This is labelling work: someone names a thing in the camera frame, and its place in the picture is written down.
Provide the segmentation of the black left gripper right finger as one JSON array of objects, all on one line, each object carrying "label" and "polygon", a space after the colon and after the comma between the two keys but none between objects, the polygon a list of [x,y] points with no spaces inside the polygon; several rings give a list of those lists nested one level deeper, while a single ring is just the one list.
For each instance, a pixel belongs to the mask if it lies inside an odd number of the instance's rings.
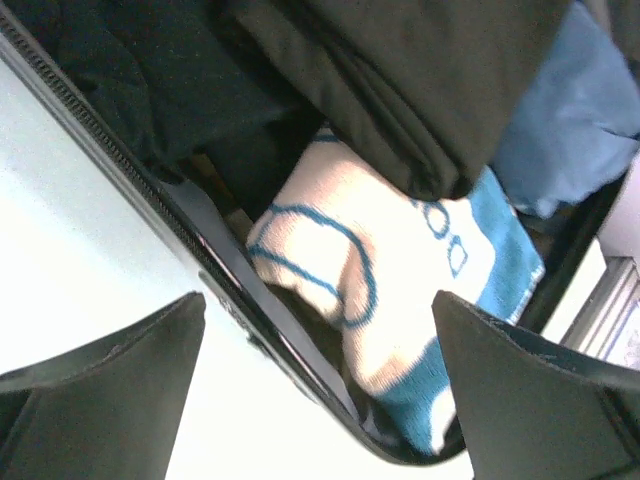
[{"label": "black left gripper right finger", "polygon": [[638,372],[511,326],[451,292],[438,292],[432,309],[476,478],[638,478]]}]

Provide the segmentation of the blue cloth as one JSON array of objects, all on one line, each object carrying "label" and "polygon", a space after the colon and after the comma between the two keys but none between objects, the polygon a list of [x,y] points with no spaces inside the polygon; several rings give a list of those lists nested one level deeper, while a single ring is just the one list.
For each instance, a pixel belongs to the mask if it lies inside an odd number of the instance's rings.
[{"label": "blue cloth", "polygon": [[639,149],[639,87],[579,1],[522,96],[492,161],[512,205],[540,218],[618,179]]}]

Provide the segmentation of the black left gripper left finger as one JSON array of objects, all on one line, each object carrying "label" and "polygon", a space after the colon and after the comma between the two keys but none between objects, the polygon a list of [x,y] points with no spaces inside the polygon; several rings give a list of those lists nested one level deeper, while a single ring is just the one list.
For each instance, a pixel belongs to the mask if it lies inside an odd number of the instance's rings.
[{"label": "black left gripper left finger", "polygon": [[165,477],[205,329],[191,292],[1,377],[4,479]]}]

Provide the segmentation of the cream and teal towel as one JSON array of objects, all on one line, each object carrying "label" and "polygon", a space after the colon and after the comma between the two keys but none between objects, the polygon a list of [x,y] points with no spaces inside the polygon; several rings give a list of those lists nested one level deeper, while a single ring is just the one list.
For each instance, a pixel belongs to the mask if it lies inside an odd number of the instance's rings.
[{"label": "cream and teal towel", "polygon": [[327,128],[256,222],[247,250],[262,281],[293,291],[341,332],[355,382],[428,455],[443,450],[455,415],[436,293],[512,324],[544,274],[490,169],[465,198],[418,201]]}]

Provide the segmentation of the black garment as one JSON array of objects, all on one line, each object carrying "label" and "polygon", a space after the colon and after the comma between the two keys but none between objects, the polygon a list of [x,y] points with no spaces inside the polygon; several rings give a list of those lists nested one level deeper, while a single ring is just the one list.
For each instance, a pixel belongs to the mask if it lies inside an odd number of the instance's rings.
[{"label": "black garment", "polygon": [[466,196],[547,57],[565,1],[235,1],[281,74],[380,175]]},{"label": "black garment", "polygon": [[223,1],[12,1],[129,151],[166,181],[205,154],[259,217],[321,125]]}]

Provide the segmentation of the space astronaut print suitcase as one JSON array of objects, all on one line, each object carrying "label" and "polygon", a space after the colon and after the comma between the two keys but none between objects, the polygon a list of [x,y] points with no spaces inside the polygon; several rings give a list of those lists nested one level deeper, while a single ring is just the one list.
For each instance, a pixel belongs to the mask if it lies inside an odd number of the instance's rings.
[{"label": "space astronaut print suitcase", "polygon": [[[265,283],[250,218],[210,159],[166,181],[147,168],[1,5],[1,377],[126,328],[184,295],[205,329],[164,478],[478,479],[456,411],[441,452],[414,448],[349,372],[341,332],[291,290]],[[563,346],[577,313],[557,305],[623,198],[616,180],[549,218],[517,210],[544,264],[515,323]]]}]

